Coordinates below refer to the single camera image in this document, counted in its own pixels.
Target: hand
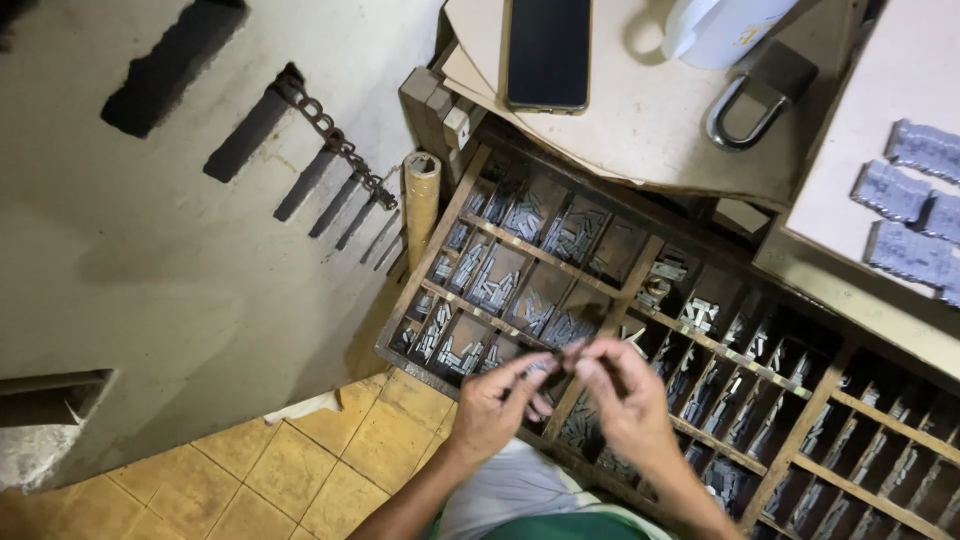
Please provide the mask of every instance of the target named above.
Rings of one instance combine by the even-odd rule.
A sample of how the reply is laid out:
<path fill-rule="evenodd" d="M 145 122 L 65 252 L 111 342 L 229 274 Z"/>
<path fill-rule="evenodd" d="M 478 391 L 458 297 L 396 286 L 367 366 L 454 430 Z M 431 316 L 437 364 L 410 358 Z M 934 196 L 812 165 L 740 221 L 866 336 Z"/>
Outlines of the hand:
<path fill-rule="evenodd" d="M 615 452 L 641 469 L 680 455 L 663 381 L 631 343 L 598 337 L 571 347 L 564 364 L 596 402 L 601 431 Z"/>
<path fill-rule="evenodd" d="M 534 367 L 528 373 L 527 369 L 538 362 L 543 369 Z M 469 467 L 479 467 L 507 446 L 520 427 L 524 411 L 531 419 L 553 413 L 537 390 L 558 367 L 550 353 L 534 353 L 483 375 L 467 377 L 460 390 L 453 430 L 444 444 Z"/>

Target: green shirt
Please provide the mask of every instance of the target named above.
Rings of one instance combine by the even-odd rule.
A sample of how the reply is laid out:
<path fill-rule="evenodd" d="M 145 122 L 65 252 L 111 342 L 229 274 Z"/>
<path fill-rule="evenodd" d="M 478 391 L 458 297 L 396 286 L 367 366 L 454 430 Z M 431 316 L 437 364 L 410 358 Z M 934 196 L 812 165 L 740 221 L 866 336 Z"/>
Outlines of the green shirt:
<path fill-rule="evenodd" d="M 626 518 L 605 512 L 572 512 L 513 520 L 487 533 L 483 540 L 650 540 Z"/>

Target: wooden frame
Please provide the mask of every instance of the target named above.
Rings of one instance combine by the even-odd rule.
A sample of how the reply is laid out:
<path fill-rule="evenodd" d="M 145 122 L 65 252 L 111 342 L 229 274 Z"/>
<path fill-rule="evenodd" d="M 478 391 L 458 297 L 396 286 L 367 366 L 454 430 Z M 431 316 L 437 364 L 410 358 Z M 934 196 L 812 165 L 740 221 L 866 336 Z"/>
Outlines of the wooden frame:
<path fill-rule="evenodd" d="M 757 528 L 757 530 L 765 530 L 769 537 L 805 538 L 790 524 L 778 523 L 777 519 L 764 512 L 764 507 L 791 471 L 807 471 L 812 476 L 805 484 L 804 494 L 811 489 L 815 481 L 819 484 L 832 485 L 837 488 L 832 503 L 828 500 L 825 500 L 825 503 L 829 503 L 829 505 L 820 503 L 819 507 L 823 515 L 818 517 L 812 525 L 812 529 L 817 534 L 820 534 L 820 529 L 826 526 L 828 514 L 831 510 L 837 507 L 841 499 L 849 495 L 868 506 L 864 514 L 865 517 L 860 520 L 860 522 L 866 524 L 860 524 L 860 528 L 864 531 L 869 528 L 870 520 L 867 519 L 867 516 L 872 515 L 871 512 L 874 512 L 875 509 L 897 519 L 901 524 L 898 527 L 913 529 L 930 538 L 949 537 L 946 529 L 950 527 L 948 522 L 952 522 L 954 519 L 953 514 L 960 510 L 960 490 L 952 495 L 950 502 L 946 504 L 947 508 L 944 510 L 944 515 L 939 520 L 935 520 L 938 523 L 934 524 L 916 513 L 915 509 L 918 502 L 911 501 L 910 504 L 906 505 L 909 507 L 897 505 L 889 499 L 889 493 L 872 493 L 801 452 L 804 440 L 815 426 L 824 407 L 827 404 L 834 404 L 848 407 L 851 411 L 844 426 L 852 423 L 852 416 L 856 413 L 876 422 L 883 430 L 902 435 L 913 443 L 936 453 L 941 457 L 943 463 L 960 465 L 960 450 L 952 446 L 954 444 L 953 439 L 956 438 L 956 432 L 958 431 L 957 428 L 953 429 L 949 438 L 941 440 L 923 432 L 919 429 L 920 426 L 914 429 L 895 420 L 886 412 L 878 410 L 863 401 L 867 394 L 867 388 L 873 386 L 872 382 L 864 387 L 859 396 L 848 394 L 837 388 L 838 382 L 846 373 L 845 370 L 848 370 L 852 357 L 855 357 L 859 352 L 869 349 L 875 353 L 887 355 L 897 362 L 903 362 L 901 354 L 898 354 L 895 349 L 885 346 L 875 337 L 859 331 L 853 325 L 843 323 L 829 313 L 792 294 L 789 290 L 784 290 L 779 284 L 770 282 L 751 265 L 750 254 L 706 232 L 703 228 L 685 220 L 682 216 L 657 206 L 656 203 L 641 194 L 619 186 L 595 182 L 588 175 L 571 169 L 559 159 L 545 154 L 542 149 L 531 148 L 528 143 L 513 138 L 514 136 L 509 132 L 504 132 L 496 126 L 493 128 L 481 127 L 478 136 L 486 144 L 481 145 L 477 150 L 476 157 L 469 165 L 447 207 L 446 213 L 438 222 L 437 230 L 424 253 L 423 262 L 411 274 L 410 281 L 400 295 L 387 326 L 377 341 L 376 351 L 381 356 L 386 357 L 400 369 L 437 388 L 447 396 L 455 400 L 459 398 L 457 387 L 438 376 L 438 374 L 433 373 L 429 362 L 421 365 L 412 361 L 406 354 L 391 347 L 391 341 L 396 336 L 400 325 L 406 320 L 405 317 L 411 303 L 416 298 L 418 291 L 422 289 L 488 325 L 491 331 L 488 332 L 487 337 L 490 336 L 491 332 L 498 333 L 499 335 L 508 335 L 531 349 L 551 349 L 537 336 L 512 325 L 504 317 L 489 313 L 472 304 L 465 298 L 465 295 L 455 294 L 442 284 L 427 279 L 433 261 L 441 255 L 451 254 L 452 250 L 445 248 L 444 243 L 453 225 L 459 221 L 473 227 L 477 233 L 482 232 L 482 234 L 492 238 L 493 242 L 500 242 L 501 245 L 508 246 L 529 257 L 530 260 L 524 266 L 526 270 L 529 270 L 534 264 L 543 264 L 569 277 L 571 282 L 564 295 L 568 295 L 570 290 L 577 286 L 577 283 L 584 283 L 609 297 L 611 307 L 606 312 L 603 323 L 599 326 L 598 335 L 615 335 L 620 325 L 625 324 L 628 320 L 638 322 L 645 328 L 651 329 L 647 332 L 651 335 L 650 341 L 641 344 L 646 346 L 645 350 L 650 355 L 651 361 L 654 361 L 658 355 L 667 358 L 667 341 L 670 340 L 671 336 L 680 339 L 681 345 L 677 350 L 683 352 L 678 356 L 671 353 L 673 359 L 677 360 L 675 362 L 677 365 L 669 367 L 665 372 L 664 377 L 668 382 L 681 376 L 682 369 L 679 364 L 681 364 L 681 361 L 686 362 L 683 358 L 687 358 L 691 352 L 699 355 L 695 360 L 696 366 L 690 370 L 693 377 L 696 377 L 695 380 L 688 381 L 692 388 L 687 388 L 682 393 L 683 395 L 677 398 L 675 405 L 683 407 L 689 403 L 697 393 L 698 388 L 701 388 L 699 385 L 707 386 L 706 381 L 711 373 L 719 378 L 720 382 L 714 386 L 714 389 L 718 390 L 716 390 L 715 395 L 708 398 L 708 406 L 698 418 L 691 421 L 684 417 L 683 411 L 673 410 L 671 423 L 675 432 L 681 434 L 687 440 L 684 443 L 687 449 L 695 445 L 702 450 L 701 456 L 706 457 L 703 459 L 705 463 L 710 463 L 715 458 L 723 456 L 740 467 L 748 475 L 745 478 L 756 480 L 756 487 L 749 500 L 742 505 L 739 515 L 734 516 L 744 531 L 749 533 Z M 578 265 L 562 261 L 547 253 L 541 247 L 505 231 L 481 215 L 465 210 L 465 204 L 480 178 L 484 164 L 492 154 L 492 148 L 495 148 L 496 153 L 507 155 L 511 159 L 529 160 L 538 166 L 546 167 L 551 173 L 551 180 L 556 182 L 558 186 L 592 201 L 611 214 L 616 214 L 628 220 L 631 224 L 641 227 L 648 233 L 637 250 L 638 255 L 631 272 L 621 286 L 612 286 L 597 279 L 585 271 L 583 263 Z M 593 242 L 592 248 L 595 249 L 599 242 L 598 237 Z M 699 287 L 705 285 L 704 281 L 710 272 L 714 274 L 722 273 L 740 283 L 737 287 L 731 287 L 731 290 L 735 292 L 730 294 L 730 307 L 725 307 L 723 312 L 726 314 L 721 317 L 721 322 L 718 323 L 719 328 L 717 330 L 720 332 L 716 335 L 708 335 L 689 324 L 685 324 L 679 320 L 678 316 L 668 313 L 668 308 L 659 309 L 660 306 L 646 306 L 635 299 L 637 292 L 648 278 L 648 273 L 654 262 L 665 247 L 669 246 L 681 246 L 685 253 L 698 260 L 695 263 L 695 268 L 690 268 L 687 289 L 681 291 L 683 294 L 678 293 L 677 298 L 678 302 L 681 303 L 680 306 L 685 306 L 695 294 L 698 294 Z M 741 338 L 734 342 L 728 341 L 725 336 L 732 328 L 734 319 L 747 312 L 751 300 L 756 300 L 752 310 L 754 318 L 749 319 L 748 323 L 744 325 Z M 782 323 L 780 327 L 776 327 L 779 319 L 775 315 L 783 313 L 788 314 L 783 319 L 787 322 Z M 770 332 L 768 341 L 771 346 L 767 347 L 762 353 L 757 351 L 754 356 L 750 353 L 750 349 L 762 334 L 763 321 L 768 319 L 774 320 L 773 326 L 767 329 Z M 797 329 L 805 328 L 804 325 L 810 324 L 823 325 L 817 328 L 829 328 L 829 331 L 836 333 L 839 337 L 827 345 L 823 343 L 801 343 L 798 341 Z M 821 363 L 814 365 L 807 375 L 807 379 L 801 379 L 802 382 L 800 383 L 792 380 L 796 378 L 795 370 L 797 363 L 800 362 L 796 358 L 788 357 L 791 354 L 789 351 L 793 350 L 803 351 L 804 357 L 823 359 L 818 360 Z M 777 362 L 775 356 L 783 356 L 781 362 L 786 367 L 778 366 L 783 367 L 783 372 L 775 369 L 775 362 Z M 728 414 L 732 416 L 725 416 L 725 420 L 718 424 L 719 429 L 711 431 L 705 428 L 705 418 L 717 411 L 718 405 L 724 401 L 723 392 L 730 387 L 734 379 L 745 379 L 744 381 L 747 382 L 744 385 L 746 388 L 744 390 L 746 392 L 745 397 L 730 401 L 731 411 Z M 815 383 L 804 386 L 803 381 L 807 380 L 812 380 Z M 544 426 L 524 427 L 520 430 L 518 436 L 586 479 L 588 483 L 601 486 L 624 502 L 632 504 L 655 519 L 670 525 L 669 519 L 662 515 L 656 504 L 646 498 L 642 479 L 640 479 L 640 485 L 625 483 L 622 478 L 619 478 L 602 464 L 587 459 L 581 449 L 572 447 L 563 441 L 561 434 L 564 423 L 567 422 L 567 419 L 571 416 L 571 411 L 580 399 L 583 387 L 576 380 L 568 379 L 563 381 L 561 388 L 563 391 L 555 403 L 555 413 L 550 420 Z M 733 439 L 732 428 L 735 423 L 733 418 L 739 418 L 739 416 L 747 413 L 752 416 L 749 416 L 750 421 L 745 423 L 746 427 L 741 431 L 741 435 L 747 437 L 746 442 Z M 930 412 L 928 411 L 923 422 L 929 415 Z M 762 436 L 765 424 L 774 426 L 771 430 L 773 434 L 766 439 Z M 957 419 L 957 424 L 960 426 L 960 418 Z M 880 431 L 876 430 L 873 432 L 872 438 L 865 440 L 876 440 L 879 433 Z M 759 444 L 757 441 L 762 443 L 759 450 L 755 448 Z M 840 443 L 833 441 L 830 444 L 837 446 Z M 904 449 L 898 460 L 899 466 L 903 465 L 906 454 L 907 450 Z M 855 457 L 854 468 L 868 459 L 866 450 L 859 452 Z M 934 477 L 939 470 L 937 468 L 934 471 L 931 468 L 931 471 L 923 479 L 924 485 L 928 486 L 935 480 Z M 796 508 L 791 508 L 790 515 L 795 511 Z M 804 524 L 803 529 L 811 529 L 811 526 Z"/>

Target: person's arm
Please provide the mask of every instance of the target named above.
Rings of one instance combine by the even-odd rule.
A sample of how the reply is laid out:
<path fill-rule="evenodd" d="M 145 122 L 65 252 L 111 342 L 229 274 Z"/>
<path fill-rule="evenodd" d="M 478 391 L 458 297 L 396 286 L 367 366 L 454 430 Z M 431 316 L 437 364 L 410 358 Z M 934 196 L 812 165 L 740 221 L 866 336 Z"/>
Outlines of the person's arm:
<path fill-rule="evenodd" d="M 542 353 L 523 356 L 484 375 L 467 378 L 449 438 L 348 540 L 417 538 L 447 496 L 510 442 L 524 411 L 538 416 L 552 412 L 537 390 L 557 367 L 552 355 Z"/>
<path fill-rule="evenodd" d="M 629 459 L 657 493 L 657 505 L 696 540 L 743 540 L 730 516 L 686 463 L 670 426 L 663 381 L 634 346 L 597 338 L 564 361 L 596 402 L 613 450 Z"/>

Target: white mug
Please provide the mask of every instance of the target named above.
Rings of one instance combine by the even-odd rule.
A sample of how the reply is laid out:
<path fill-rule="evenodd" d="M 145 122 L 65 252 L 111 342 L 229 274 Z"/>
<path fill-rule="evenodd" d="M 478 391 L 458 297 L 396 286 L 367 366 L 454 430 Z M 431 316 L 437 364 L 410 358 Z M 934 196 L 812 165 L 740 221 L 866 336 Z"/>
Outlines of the white mug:
<path fill-rule="evenodd" d="M 742 59 L 799 0 L 677 0 L 660 50 L 704 69 Z"/>

